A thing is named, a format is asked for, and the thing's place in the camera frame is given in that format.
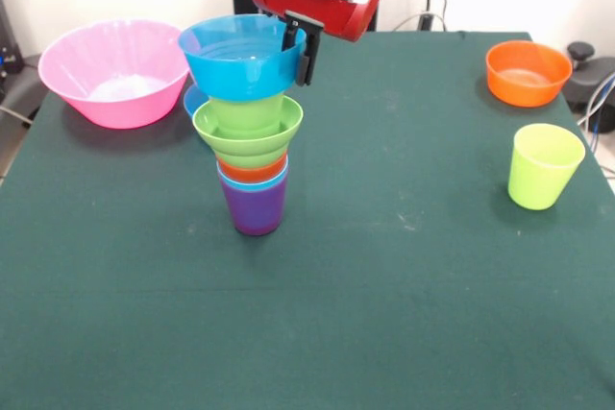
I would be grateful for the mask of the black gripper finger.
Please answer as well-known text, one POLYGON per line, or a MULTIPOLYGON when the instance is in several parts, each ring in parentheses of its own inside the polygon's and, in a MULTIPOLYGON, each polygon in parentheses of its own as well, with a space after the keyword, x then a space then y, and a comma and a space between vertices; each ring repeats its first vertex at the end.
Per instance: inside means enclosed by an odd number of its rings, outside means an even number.
POLYGON ((295 82, 298 86, 310 85, 320 46, 320 28, 307 32, 305 48, 300 56, 295 82))
POLYGON ((283 33, 283 43, 282 50, 286 51, 291 49, 296 44, 296 38, 298 32, 300 31, 300 24, 297 20, 289 20, 285 24, 284 33, 283 33))

